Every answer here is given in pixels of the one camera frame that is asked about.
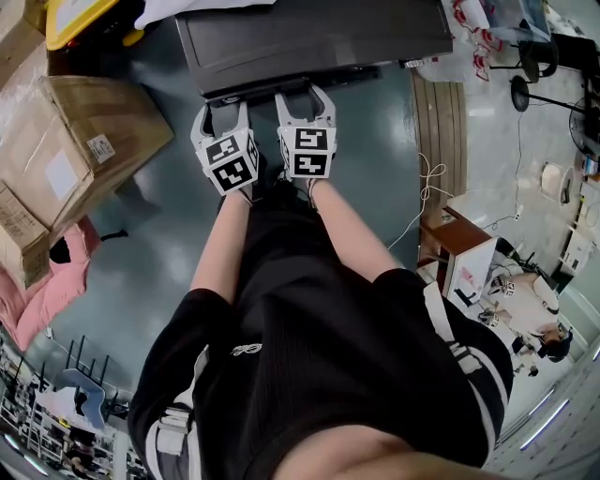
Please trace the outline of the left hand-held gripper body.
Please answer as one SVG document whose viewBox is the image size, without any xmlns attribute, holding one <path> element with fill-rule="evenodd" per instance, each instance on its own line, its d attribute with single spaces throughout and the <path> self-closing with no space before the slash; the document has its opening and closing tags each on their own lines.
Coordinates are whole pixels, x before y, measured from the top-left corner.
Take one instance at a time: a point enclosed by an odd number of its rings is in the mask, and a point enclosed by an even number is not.
<svg viewBox="0 0 600 480">
<path fill-rule="evenodd" d="M 259 150 L 250 128 L 241 128 L 196 151 L 202 170 L 220 195 L 227 195 L 258 179 Z"/>
</svg>

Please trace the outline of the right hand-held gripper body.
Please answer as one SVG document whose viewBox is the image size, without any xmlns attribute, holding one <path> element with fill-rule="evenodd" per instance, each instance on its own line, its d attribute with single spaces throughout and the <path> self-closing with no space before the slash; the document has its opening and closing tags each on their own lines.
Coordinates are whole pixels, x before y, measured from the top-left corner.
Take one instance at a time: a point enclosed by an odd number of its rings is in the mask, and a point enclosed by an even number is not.
<svg viewBox="0 0 600 480">
<path fill-rule="evenodd" d="M 337 151 L 337 129 L 312 125 L 277 128 L 280 152 L 291 178 L 327 179 Z"/>
</svg>

